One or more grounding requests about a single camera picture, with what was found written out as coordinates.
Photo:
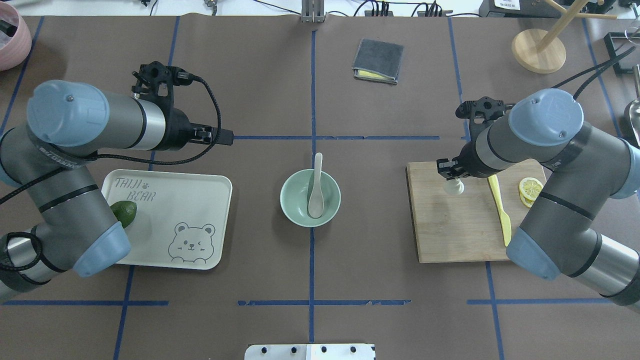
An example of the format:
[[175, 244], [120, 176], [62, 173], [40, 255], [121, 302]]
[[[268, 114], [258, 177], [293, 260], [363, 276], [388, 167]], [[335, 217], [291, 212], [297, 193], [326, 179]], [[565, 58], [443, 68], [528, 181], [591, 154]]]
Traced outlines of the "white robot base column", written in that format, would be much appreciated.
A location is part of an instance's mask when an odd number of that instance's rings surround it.
[[252, 344], [247, 347], [245, 360], [375, 360], [374, 344], [356, 343], [300, 343]]

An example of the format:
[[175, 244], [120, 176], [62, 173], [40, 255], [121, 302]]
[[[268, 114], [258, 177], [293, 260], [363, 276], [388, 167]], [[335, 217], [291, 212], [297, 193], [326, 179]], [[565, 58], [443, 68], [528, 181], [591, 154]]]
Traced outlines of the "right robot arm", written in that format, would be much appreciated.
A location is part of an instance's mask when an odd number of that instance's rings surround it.
[[484, 96], [462, 102], [470, 141], [457, 157], [438, 159], [438, 173], [453, 180], [488, 178], [526, 160], [551, 171], [506, 247], [522, 269], [552, 281], [565, 275], [611, 303], [639, 311], [639, 253], [593, 230], [608, 199], [639, 189], [639, 150], [585, 121], [572, 94], [541, 89], [507, 107]]

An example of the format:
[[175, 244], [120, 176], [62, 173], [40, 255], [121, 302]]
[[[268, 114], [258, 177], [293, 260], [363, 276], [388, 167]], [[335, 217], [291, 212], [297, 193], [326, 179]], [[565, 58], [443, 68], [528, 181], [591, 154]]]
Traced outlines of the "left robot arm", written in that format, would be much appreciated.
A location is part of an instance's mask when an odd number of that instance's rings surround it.
[[[47, 80], [27, 102], [26, 122], [1, 137], [1, 180], [14, 187], [1, 202], [26, 191], [43, 221], [1, 237], [1, 301], [38, 289], [58, 274], [90, 277], [131, 250], [124, 226], [87, 169], [98, 159], [143, 164], [150, 159], [100, 153], [102, 149], [178, 151], [201, 144], [230, 146], [218, 102], [200, 76], [158, 61], [133, 71], [132, 95], [94, 85]], [[213, 102], [215, 125], [193, 123], [174, 107], [174, 87], [193, 82]]]

